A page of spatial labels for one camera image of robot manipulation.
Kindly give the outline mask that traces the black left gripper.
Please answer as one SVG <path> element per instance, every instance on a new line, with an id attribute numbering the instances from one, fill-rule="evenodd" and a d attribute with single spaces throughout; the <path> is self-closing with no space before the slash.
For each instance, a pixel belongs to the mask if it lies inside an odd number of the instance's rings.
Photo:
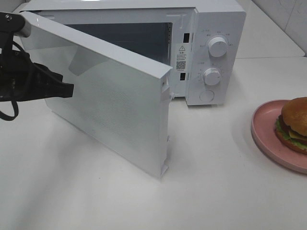
<path id="1" fill-rule="evenodd" d="M 63 76 L 39 63 L 29 54 L 11 50 L 0 52 L 0 100 L 18 102 L 73 96 L 74 85 L 63 82 Z"/>

